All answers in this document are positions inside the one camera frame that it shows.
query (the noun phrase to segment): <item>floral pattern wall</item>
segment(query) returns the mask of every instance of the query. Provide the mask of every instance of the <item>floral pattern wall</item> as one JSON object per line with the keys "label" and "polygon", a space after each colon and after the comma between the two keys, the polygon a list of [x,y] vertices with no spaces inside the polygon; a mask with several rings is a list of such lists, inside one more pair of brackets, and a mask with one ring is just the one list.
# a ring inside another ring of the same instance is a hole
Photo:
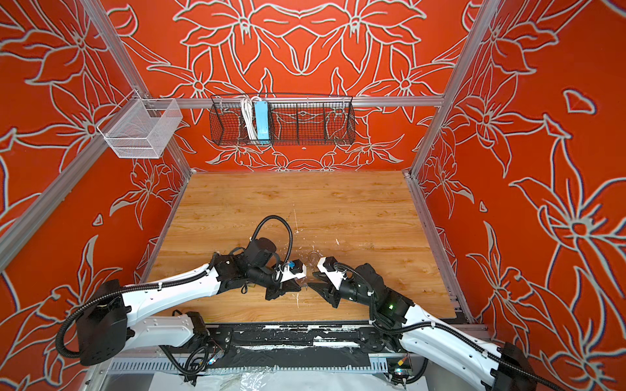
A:
{"label": "floral pattern wall", "polygon": [[506,0],[419,185],[473,315],[574,390],[626,383],[626,7]]}
{"label": "floral pattern wall", "polygon": [[[446,83],[480,0],[103,0],[153,96],[429,96]],[[176,140],[198,171],[400,170],[434,108],[356,111],[351,146],[217,146],[205,109]]]}
{"label": "floral pattern wall", "polygon": [[[130,87],[74,0],[3,1],[0,72],[11,94],[0,127],[2,235]],[[82,385],[86,368],[57,356],[54,335],[105,280],[139,281],[183,181],[169,152],[127,160],[105,151],[0,273],[0,390]]]}
{"label": "floral pattern wall", "polygon": [[78,0],[0,6],[0,235],[130,92]]}

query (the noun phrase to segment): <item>blue power strip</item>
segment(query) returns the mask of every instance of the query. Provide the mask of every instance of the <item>blue power strip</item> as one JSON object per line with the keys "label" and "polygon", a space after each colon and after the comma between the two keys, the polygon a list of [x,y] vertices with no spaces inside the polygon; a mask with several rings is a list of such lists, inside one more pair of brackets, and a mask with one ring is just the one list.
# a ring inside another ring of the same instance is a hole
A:
{"label": "blue power strip", "polygon": [[254,116],[257,119],[257,138],[262,144],[270,143],[270,130],[267,124],[267,102],[254,103]]}

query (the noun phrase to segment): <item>wire basket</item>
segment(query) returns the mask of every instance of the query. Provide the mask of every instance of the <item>wire basket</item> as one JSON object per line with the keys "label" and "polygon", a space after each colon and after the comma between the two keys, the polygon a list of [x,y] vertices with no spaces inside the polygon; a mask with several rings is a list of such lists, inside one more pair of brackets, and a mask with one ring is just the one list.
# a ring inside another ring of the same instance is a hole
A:
{"label": "wire basket", "polygon": [[160,158],[183,119],[175,99],[164,110],[148,110],[134,99],[129,108],[103,136],[120,158]]}
{"label": "wire basket", "polygon": [[268,103],[269,140],[250,140],[241,99],[250,94],[213,95],[211,140],[217,145],[350,145],[355,118],[350,96],[272,94]]}

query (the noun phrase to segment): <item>black wire basket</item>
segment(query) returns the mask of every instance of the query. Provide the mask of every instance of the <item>black wire basket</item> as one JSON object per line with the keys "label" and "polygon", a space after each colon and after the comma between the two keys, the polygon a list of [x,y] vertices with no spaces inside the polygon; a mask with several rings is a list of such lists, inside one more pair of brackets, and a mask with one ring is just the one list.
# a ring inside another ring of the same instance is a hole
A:
{"label": "black wire basket", "polygon": [[[263,94],[268,103],[268,140],[250,140],[241,99],[258,94],[213,95],[211,141],[217,145],[350,145],[355,118],[350,96]],[[256,119],[252,122],[257,128]]]}

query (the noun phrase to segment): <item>white wire basket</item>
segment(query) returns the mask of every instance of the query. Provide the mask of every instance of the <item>white wire basket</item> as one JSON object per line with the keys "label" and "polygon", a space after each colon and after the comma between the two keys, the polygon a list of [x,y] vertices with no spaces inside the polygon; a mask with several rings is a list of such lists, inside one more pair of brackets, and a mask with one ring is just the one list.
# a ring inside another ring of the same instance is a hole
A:
{"label": "white wire basket", "polygon": [[160,158],[183,119],[178,103],[172,99],[167,109],[146,109],[140,99],[131,100],[131,106],[109,131],[103,133],[106,143],[120,158]]}

